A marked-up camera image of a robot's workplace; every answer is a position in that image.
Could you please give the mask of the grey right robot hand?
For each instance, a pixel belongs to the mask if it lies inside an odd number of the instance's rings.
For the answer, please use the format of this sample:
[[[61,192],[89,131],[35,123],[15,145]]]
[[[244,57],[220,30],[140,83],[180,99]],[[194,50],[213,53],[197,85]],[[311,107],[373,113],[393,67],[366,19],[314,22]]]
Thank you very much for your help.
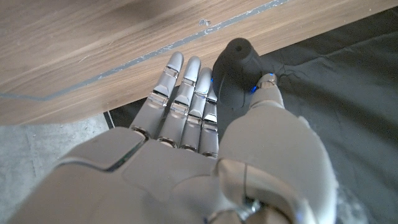
[[[172,54],[128,128],[73,148],[10,223],[334,223],[338,182],[277,77],[249,81],[248,112],[219,136],[214,79]]]

